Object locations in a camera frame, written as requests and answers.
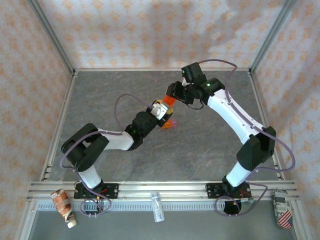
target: floor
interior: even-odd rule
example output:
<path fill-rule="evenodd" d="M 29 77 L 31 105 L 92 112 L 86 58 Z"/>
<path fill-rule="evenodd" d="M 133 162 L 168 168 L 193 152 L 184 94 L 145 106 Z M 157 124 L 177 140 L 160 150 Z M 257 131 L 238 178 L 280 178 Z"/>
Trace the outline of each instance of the floor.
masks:
<path fill-rule="evenodd" d="M 208 79 L 224 82 L 224 71 L 205 72 Z M 179 71 L 81 71 L 74 85 L 63 125 L 58 150 L 49 180 L 76 181 L 71 171 L 59 168 L 61 145 L 87 123 L 108 131 L 120 131 L 115 117 L 116 98 L 123 93 L 134 94 L 151 104 L 162 99 L 167 86 L 181 81 Z M 230 79 L 233 98 L 252 117 L 261 122 L 254 92 L 246 71 L 236 71 Z M 145 111 L 135 99 L 126 96 L 117 107 L 123 126 L 135 115 Z M 241 148 L 238 137 L 212 109 L 188 108 L 181 102 L 174 106 L 175 128 L 156 127 L 144 143 L 134 151 L 104 151 L 96 169 L 104 181 L 220 181 L 236 163 Z M 269 159 L 264 164 L 273 167 Z M 276 180 L 275 173 L 259 172 L 253 180 Z"/>
<path fill-rule="evenodd" d="M 293 228 L 285 230 L 276 224 L 271 201 L 261 201 L 252 212 L 239 217 L 222 217 L 213 211 L 165 211 L 165 220 L 158 223 L 152 211 L 111 211 L 98 218 L 78 211 L 74 214 L 77 225 L 69 229 L 56 211 L 37 211 L 29 240 L 296 239 Z"/>

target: orange floral pattern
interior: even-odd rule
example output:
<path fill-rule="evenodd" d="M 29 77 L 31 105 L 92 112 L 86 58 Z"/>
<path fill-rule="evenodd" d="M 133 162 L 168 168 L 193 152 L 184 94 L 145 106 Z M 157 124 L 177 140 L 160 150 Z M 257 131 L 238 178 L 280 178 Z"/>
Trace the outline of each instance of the orange floral pattern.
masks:
<path fill-rule="evenodd" d="M 38 181 L 70 76 L 25 0 L 0 2 L 0 236 Z"/>
<path fill-rule="evenodd" d="M 285 1 L 39 2 L 75 68 L 248 68 Z"/>
<path fill-rule="evenodd" d="M 314 239 L 320 235 L 320 5 L 298 1 L 257 71 L 270 124 L 288 143 L 296 167 L 288 177 L 303 193 Z M 291 158 L 283 148 L 286 166 Z"/>

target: plastic bottle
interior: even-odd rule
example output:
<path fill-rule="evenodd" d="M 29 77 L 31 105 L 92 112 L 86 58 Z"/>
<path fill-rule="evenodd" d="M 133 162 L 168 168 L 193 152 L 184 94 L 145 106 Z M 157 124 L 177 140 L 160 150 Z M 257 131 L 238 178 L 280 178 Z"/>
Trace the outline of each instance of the plastic bottle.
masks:
<path fill-rule="evenodd" d="M 56 210 L 61 214 L 67 223 L 68 228 L 72 228 L 73 226 L 77 225 L 75 216 L 72 213 L 71 202 L 66 191 L 63 188 L 54 191 L 51 193 L 51 198 Z"/>

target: red wire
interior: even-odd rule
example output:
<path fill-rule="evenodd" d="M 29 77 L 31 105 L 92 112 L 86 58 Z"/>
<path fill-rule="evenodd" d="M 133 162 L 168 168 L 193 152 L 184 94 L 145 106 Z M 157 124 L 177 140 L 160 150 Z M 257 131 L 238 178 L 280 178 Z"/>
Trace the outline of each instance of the red wire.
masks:
<path fill-rule="evenodd" d="M 250 195 L 249 192 L 247 192 L 247 191 L 242 191 L 241 189 L 240 189 L 240 193 L 242 194 L 241 198 L 244 198 L 245 194 Z"/>
<path fill-rule="evenodd" d="M 103 194 L 103 193 L 105 193 L 106 191 L 108 191 L 107 188 L 106 188 L 105 190 L 102 190 L 102 191 L 100 192 L 100 194 Z"/>

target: orange object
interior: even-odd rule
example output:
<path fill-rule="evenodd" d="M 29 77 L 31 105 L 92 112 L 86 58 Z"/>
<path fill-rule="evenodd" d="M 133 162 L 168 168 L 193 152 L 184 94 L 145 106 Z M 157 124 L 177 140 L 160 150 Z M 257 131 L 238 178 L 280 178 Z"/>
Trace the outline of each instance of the orange object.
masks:
<path fill-rule="evenodd" d="M 164 96 L 164 99 L 163 101 L 169 105 L 170 108 L 173 107 L 173 105 L 176 103 L 177 99 L 173 98 L 173 97 L 170 97 L 168 95 L 165 95 Z"/>
<path fill-rule="evenodd" d="M 168 120 L 161 128 L 162 129 L 169 129 L 169 128 L 174 128 L 177 126 L 177 121 L 175 119 Z"/>
<path fill-rule="evenodd" d="M 72 213 L 71 202 L 66 191 L 63 188 L 54 191 L 51 193 L 51 198 L 56 210 L 61 214 L 67 223 L 68 228 L 72 228 L 73 226 L 77 225 L 75 216 Z"/>

